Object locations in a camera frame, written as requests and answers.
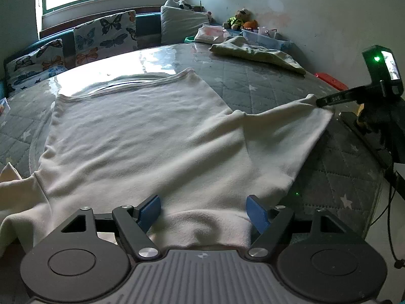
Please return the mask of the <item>yellow-green patterned garment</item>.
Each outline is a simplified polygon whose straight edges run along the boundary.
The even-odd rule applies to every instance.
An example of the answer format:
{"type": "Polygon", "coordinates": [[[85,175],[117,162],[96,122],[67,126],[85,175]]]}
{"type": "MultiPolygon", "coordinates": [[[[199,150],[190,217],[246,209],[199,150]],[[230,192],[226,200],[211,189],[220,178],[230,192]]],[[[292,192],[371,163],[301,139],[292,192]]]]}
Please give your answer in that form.
{"type": "Polygon", "coordinates": [[[262,46],[249,45],[243,36],[235,36],[223,43],[213,44],[209,51],[218,56],[242,58],[258,63],[278,66],[289,72],[305,75],[306,70],[289,54],[262,46]]]}

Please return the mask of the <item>translucent storage bin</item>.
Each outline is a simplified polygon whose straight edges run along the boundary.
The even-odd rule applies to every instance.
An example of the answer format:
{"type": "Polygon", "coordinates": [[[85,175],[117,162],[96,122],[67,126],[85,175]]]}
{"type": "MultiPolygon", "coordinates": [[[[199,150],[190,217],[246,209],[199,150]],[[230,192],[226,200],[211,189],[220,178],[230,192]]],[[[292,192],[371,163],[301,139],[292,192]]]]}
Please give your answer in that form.
{"type": "Polygon", "coordinates": [[[264,34],[242,30],[242,36],[248,41],[249,45],[262,46],[268,49],[276,49],[288,52],[292,47],[292,41],[287,40],[277,31],[268,30],[264,34]]]}

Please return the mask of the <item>butterfly print cushion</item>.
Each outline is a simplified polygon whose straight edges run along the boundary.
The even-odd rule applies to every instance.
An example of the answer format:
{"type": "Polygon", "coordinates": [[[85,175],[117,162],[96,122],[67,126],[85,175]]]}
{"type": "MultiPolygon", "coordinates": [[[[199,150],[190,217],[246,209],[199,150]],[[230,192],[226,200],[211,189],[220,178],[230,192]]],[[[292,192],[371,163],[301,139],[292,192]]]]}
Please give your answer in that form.
{"type": "Polygon", "coordinates": [[[81,66],[138,49],[136,12],[97,18],[73,28],[75,65],[81,66]]]}
{"type": "Polygon", "coordinates": [[[6,84],[9,96],[66,70],[63,41],[61,39],[52,40],[6,64],[6,84]]]}

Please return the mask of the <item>red plastic box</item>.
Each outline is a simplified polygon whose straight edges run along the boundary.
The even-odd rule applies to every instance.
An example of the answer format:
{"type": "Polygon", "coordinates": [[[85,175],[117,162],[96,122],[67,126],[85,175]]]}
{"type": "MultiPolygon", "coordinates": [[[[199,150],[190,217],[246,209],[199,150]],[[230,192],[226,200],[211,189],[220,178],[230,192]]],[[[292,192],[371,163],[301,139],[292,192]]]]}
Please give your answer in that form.
{"type": "Polygon", "coordinates": [[[335,79],[328,73],[317,72],[315,73],[315,76],[320,80],[323,80],[324,82],[328,83],[330,86],[334,87],[338,91],[346,91],[349,89],[349,87],[346,84],[342,83],[338,79],[335,79]]]}

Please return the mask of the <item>grey quilted star table cover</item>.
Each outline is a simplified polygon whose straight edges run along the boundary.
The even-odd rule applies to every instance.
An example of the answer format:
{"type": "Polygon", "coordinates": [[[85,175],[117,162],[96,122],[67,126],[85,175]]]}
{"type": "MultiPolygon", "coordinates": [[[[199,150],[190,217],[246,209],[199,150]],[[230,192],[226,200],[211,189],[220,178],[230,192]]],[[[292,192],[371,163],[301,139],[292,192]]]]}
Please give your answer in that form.
{"type": "MultiPolygon", "coordinates": [[[[43,152],[51,103],[62,93],[76,96],[125,76],[160,77],[188,67],[232,110],[258,114],[309,93],[326,96],[333,88],[311,74],[294,75],[273,65],[214,56],[207,45],[182,44],[142,49],[113,60],[72,69],[9,97],[11,111],[1,128],[1,161],[23,176],[34,171],[43,152]]],[[[298,214],[325,208],[365,236],[380,195],[382,174],[364,143],[335,117],[314,146],[282,202],[298,214]]]]}

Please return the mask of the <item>black round glass hotplate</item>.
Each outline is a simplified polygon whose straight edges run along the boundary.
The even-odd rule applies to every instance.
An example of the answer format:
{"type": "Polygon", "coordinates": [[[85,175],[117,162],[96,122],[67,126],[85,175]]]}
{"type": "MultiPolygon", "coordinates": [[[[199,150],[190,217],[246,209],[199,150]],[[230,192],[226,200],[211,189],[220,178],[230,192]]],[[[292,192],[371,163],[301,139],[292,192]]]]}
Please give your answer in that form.
{"type": "Polygon", "coordinates": [[[61,84],[58,94],[72,97],[72,96],[82,96],[97,91],[101,91],[114,86],[122,86],[125,84],[144,84],[147,82],[152,82],[155,80],[160,80],[163,78],[168,78],[172,76],[167,73],[144,73],[144,74],[133,74],[133,75],[120,75],[114,77],[108,77],[105,80],[92,80],[92,79],[79,79],[75,81],[70,81],[67,84],[61,84]]]}

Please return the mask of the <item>grey plain pillow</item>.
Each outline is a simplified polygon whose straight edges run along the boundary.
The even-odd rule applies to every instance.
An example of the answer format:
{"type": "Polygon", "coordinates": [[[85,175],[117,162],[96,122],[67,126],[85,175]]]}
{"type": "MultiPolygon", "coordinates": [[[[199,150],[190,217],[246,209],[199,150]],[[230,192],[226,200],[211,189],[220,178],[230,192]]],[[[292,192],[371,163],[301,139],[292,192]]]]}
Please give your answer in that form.
{"type": "Polygon", "coordinates": [[[196,12],[185,0],[167,0],[161,6],[161,44],[183,43],[195,36],[203,25],[209,25],[206,13],[196,12]]]}

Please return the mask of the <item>left butterfly print cushion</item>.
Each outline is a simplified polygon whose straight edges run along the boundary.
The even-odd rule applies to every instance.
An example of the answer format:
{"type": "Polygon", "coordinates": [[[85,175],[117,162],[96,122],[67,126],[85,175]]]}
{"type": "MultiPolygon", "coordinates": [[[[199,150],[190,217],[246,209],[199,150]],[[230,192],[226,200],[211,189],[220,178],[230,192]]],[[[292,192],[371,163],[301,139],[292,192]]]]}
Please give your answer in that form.
{"type": "Polygon", "coordinates": [[[6,64],[6,84],[9,96],[66,70],[63,41],[61,39],[52,40],[6,64]]]}

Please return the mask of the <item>cream white sweatshirt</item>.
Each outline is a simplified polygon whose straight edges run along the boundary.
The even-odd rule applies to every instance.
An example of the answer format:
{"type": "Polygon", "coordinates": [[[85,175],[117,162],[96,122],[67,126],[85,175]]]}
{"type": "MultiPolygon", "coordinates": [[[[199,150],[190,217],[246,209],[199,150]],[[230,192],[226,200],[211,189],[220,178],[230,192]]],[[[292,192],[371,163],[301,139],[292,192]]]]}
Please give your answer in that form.
{"type": "Polygon", "coordinates": [[[83,206],[107,213],[158,195],[160,248],[245,249],[247,197],[277,204],[332,118],[315,100],[232,110],[193,69],[58,96],[37,171],[1,172],[1,248],[33,248],[83,206]]]}

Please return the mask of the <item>green plastic bowl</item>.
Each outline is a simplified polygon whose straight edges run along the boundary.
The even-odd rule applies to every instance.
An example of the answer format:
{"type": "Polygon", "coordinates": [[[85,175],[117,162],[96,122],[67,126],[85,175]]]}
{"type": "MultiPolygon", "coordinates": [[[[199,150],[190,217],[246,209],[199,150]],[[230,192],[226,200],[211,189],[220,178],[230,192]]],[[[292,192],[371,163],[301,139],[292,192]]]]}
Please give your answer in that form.
{"type": "Polygon", "coordinates": [[[184,43],[193,43],[195,41],[195,36],[188,36],[185,38],[184,43]]]}

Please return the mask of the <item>right butterfly print cushion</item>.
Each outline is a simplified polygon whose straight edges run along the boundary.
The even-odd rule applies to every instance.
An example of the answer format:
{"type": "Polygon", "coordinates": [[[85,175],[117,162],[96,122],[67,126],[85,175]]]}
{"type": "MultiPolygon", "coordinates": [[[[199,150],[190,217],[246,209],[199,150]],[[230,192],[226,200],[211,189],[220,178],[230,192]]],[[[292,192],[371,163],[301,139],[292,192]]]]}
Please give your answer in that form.
{"type": "Polygon", "coordinates": [[[136,12],[97,18],[73,28],[75,65],[81,66],[138,49],[136,12]]]}

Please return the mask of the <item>teddy bear toy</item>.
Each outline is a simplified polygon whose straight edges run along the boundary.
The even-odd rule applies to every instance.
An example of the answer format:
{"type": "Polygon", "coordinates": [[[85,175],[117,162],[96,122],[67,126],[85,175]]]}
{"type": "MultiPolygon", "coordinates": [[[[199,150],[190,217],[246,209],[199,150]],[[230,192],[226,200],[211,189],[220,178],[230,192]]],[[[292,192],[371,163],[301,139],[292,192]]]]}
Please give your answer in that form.
{"type": "Polygon", "coordinates": [[[251,13],[247,9],[238,10],[234,16],[228,18],[223,24],[226,30],[257,30],[258,22],[251,20],[251,13]]]}

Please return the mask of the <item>clear plastic box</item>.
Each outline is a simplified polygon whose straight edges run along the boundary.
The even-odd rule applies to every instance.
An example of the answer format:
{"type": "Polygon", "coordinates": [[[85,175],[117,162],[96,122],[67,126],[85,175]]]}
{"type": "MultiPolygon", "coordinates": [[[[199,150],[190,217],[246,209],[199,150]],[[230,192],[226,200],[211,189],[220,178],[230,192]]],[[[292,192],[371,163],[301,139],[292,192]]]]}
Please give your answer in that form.
{"type": "Polygon", "coordinates": [[[10,111],[10,106],[6,98],[0,100],[0,117],[6,115],[10,111]]]}

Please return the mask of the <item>blue sofa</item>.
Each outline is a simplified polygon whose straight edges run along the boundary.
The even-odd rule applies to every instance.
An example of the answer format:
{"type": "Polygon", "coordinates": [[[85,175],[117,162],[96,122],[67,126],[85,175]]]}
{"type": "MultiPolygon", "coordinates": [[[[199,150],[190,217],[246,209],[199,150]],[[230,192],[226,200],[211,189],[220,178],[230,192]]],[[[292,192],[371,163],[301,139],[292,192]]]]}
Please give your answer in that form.
{"type": "Polygon", "coordinates": [[[8,98],[67,69],[138,49],[183,43],[208,22],[192,11],[130,10],[82,23],[40,40],[4,62],[8,98]]]}

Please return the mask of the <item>pink white bag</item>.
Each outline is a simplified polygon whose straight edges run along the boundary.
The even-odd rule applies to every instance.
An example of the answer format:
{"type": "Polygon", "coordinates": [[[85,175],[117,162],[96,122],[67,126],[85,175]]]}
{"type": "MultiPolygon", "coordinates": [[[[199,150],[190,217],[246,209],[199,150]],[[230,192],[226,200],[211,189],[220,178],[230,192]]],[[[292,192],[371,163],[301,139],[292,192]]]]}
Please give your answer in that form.
{"type": "Polygon", "coordinates": [[[194,40],[199,43],[218,44],[225,42],[230,36],[222,26],[204,24],[198,29],[194,40]]]}

